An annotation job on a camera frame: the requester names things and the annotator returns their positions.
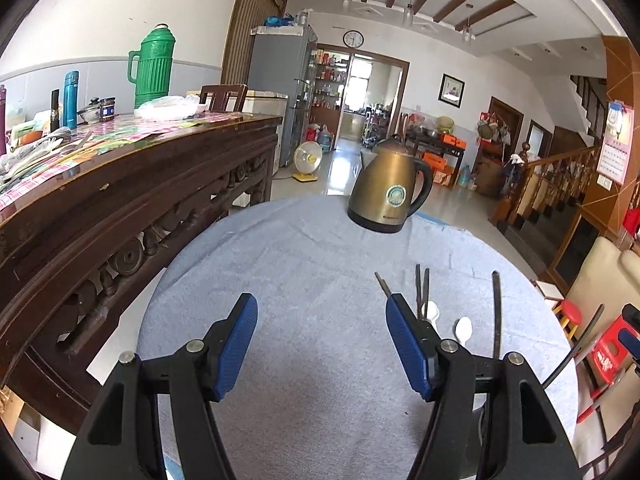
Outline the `red plastic child chair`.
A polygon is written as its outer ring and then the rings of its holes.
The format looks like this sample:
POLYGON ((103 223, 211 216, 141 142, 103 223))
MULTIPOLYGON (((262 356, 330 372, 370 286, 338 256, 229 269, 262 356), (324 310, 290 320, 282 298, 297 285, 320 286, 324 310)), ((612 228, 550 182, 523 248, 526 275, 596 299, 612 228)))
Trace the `red plastic child chair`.
POLYGON ((577 417, 576 422, 584 422, 600 405, 605 393, 614 388, 630 367, 630 353, 618 341, 618 332, 626 323, 619 315, 608 328, 584 351, 578 354, 577 362, 587 361, 597 376, 597 387, 590 392, 591 404, 577 417))

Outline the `wooden chair back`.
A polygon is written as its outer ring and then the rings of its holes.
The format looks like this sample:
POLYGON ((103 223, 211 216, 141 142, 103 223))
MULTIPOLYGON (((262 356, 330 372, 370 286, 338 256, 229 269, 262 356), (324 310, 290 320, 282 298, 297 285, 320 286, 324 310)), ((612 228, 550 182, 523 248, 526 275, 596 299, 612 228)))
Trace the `wooden chair back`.
POLYGON ((206 84, 200 90, 200 103, 211 113, 225 113, 233 101, 232 112, 243 109, 248 87, 246 84, 206 84))

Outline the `white chest freezer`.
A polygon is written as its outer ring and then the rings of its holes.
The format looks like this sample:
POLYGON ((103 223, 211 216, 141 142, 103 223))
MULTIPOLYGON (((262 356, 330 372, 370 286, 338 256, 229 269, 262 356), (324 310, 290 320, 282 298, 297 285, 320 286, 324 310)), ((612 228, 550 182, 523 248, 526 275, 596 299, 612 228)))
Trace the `white chest freezer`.
MULTIPOLYGON (((279 116, 284 119, 287 108, 288 97, 285 94, 273 91, 248 90, 243 103, 242 112, 279 116)), ((276 130, 278 140, 273 157, 273 174, 276 174, 280 167, 283 126, 284 124, 281 124, 276 130)))

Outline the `wall calendar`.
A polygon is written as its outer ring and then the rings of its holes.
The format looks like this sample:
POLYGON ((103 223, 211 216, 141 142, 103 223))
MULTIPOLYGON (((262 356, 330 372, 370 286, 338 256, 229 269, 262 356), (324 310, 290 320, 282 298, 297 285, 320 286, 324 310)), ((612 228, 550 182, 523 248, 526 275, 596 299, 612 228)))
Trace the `wall calendar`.
POLYGON ((633 138, 634 109, 620 101, 609 102, 597 173, 624 184, 633 138))

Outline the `round wall clock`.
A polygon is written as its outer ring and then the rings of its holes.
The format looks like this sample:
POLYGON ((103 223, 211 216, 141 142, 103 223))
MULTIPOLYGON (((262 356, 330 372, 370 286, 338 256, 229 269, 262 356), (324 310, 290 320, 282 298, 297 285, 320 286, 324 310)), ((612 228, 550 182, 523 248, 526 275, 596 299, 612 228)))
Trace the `round wall clock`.
POLYGON ((349 49, 360 49, 364 44, 363 33, 356 29, 344 32, 342 40, 344 46, 349 49))

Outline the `white small step stool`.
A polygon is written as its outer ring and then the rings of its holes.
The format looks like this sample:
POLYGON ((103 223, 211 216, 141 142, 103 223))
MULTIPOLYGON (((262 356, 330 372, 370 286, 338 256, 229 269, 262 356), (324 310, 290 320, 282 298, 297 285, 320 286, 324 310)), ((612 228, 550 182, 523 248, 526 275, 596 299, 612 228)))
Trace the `white small step stool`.
POLYGON ((564 300, 564 295, 553 283, 533 280, 533 285, 546 301, 559 302, 564 300))

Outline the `grey round table cloth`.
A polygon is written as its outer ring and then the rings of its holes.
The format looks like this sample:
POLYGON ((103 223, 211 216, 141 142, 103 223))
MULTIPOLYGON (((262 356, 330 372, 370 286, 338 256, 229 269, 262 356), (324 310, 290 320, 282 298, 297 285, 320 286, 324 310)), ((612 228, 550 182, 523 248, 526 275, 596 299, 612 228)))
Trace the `grey round table cloth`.
MULTIPOLYGON (((469 350, 492 350, 491 273, 501 281, 502 344, 545 380, 568 342, 528 278, 473 234, 420 217, 401 231, 360 228, 343 196, 276 200, 208 228, 168 266, 146 309, 142 359, 174 353, 225 318, 244 292, 258 322, 232 391, 214 407, 240 479, 403 479, 430 407, 415 393, 385 322, 385 294, 413 300, 416 264, 431 269, 439 335, 473 325, 469 350)), ((578 382, 567 366, 548 395, 568 434, 578 382)))

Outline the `framed wall picture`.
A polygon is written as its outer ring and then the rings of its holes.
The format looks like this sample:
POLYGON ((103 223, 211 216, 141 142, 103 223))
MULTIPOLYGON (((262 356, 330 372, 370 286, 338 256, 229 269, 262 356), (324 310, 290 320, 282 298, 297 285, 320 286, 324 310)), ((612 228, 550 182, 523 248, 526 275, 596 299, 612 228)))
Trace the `framed wall picture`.
POLYGON ((442 82, 438 92, 438 99, 451 106, 460 108, 463 98, 465 82, 448 74, 442 75, 442 82))

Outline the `white plastic bag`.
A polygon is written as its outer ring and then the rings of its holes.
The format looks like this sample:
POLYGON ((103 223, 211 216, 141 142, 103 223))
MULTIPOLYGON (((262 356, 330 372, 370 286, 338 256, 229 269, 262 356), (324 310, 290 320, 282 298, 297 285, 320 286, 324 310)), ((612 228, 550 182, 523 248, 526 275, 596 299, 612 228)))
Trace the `white plastic bag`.
POLYGON ((198 96, 162 96, 140 105, 134 116, 146 122, 174 122, 200 116, 205 109, 198 96))

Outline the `carved dark wooden sideboard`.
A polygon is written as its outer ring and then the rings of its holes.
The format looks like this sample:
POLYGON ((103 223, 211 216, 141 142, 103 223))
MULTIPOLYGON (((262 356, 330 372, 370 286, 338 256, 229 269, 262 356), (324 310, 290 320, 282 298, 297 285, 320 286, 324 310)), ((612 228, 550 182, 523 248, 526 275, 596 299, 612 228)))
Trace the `carved dark wooden sideboard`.
POLYGON ((77 432, 89 364, 178 253, 269 200, 280 118, 225 114, 98 155, 1 211, 1 383, 77 432))

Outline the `gold electric kettle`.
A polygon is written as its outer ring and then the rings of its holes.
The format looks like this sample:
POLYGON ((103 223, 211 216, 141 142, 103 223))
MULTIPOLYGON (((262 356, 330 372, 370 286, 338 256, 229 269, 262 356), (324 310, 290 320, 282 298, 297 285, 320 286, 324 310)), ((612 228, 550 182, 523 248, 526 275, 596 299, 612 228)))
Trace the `gold electric kettle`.
POLYGON ((381 141, 352 188, 347 214, 358 226, 397 233, 425 203, 433 186, 433 170, 396 138, 381 141))

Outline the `small electric heater fan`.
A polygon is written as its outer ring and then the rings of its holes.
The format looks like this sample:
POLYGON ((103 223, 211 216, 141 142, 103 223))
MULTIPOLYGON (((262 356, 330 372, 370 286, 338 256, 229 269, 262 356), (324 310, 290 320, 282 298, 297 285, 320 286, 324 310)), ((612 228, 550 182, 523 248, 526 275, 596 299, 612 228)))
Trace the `small electric heater fan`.
POLYGON ((316 172, 321 165, 322 155, 322 147, 317 142, 306 141, 300 144, 293 157, 295 171, 292 178, 302 183, 317 181, 316 172))

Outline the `white ceramic spoon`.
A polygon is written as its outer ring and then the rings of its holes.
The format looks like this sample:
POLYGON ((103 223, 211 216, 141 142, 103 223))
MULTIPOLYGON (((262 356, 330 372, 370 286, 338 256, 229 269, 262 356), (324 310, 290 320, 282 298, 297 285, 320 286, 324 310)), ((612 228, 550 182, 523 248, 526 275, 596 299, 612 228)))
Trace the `white ceramic spoon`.
POLYGON ((434 330, 437 330, 437 320, 440 317, 440 311, 435 301, 427 300, 421 307, 420 315, 423 321, 429 322, 434 330))
POLYGON ((473 335, 473 325, 470 318, 462 316, 454 323, 454 338, 460 346, 465 347, 473 335))

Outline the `grey refrigerator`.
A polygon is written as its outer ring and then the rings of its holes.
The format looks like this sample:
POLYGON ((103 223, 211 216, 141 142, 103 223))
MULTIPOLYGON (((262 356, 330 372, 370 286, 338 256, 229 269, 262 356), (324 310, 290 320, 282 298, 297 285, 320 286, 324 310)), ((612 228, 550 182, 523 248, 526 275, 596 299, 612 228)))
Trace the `grey refrigerator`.
POLYGON ((310 25, 291 25, 259 26, 252 36, 248 88, 286 96, 279 166, 290 166, 308 124, 317 35, 310 25))

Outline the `red yellow small stool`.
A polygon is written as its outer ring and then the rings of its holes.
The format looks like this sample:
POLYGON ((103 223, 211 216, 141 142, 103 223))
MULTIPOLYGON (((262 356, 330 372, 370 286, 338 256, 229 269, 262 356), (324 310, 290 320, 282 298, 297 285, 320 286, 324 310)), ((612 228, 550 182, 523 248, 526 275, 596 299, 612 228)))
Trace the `red yellow small stool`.
POLYGON ((552 309, 568 340, 572 340, 582 325, 582 312, 570 300, 559 301, 552 309))

